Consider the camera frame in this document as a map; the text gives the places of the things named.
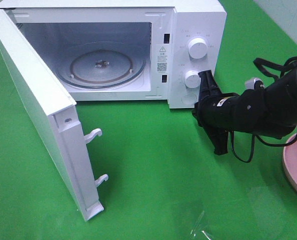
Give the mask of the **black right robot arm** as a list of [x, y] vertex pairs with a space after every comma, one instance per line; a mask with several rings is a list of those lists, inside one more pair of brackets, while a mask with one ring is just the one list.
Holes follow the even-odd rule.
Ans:
[[274, 83], [264, 87], [253, 82], [243, 94], [223, 93], [211, 70], [199, 72], [198, 102], [192, 115], [214, 146], [216, 155], [228, 152], [228, 140], [234, 132], [249, 133], [252, 138], [267, 136], [281, 139], [297, 130], [297, 56], [279, 65], [256, 58], [254, 65]]

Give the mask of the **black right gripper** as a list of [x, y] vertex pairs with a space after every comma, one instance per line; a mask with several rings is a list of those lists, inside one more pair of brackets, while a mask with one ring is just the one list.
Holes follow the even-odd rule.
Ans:
[[237, 93], [222, 93], [216, 83], [212, 70], [198, 73], [200, 77], [199, 97], [192, 115], [198, 125], [203, 127], [213, 144], [216, 155], [228, 153], [228, 132], [240, 131], [240, 119], [236, 107], [240, 98]]

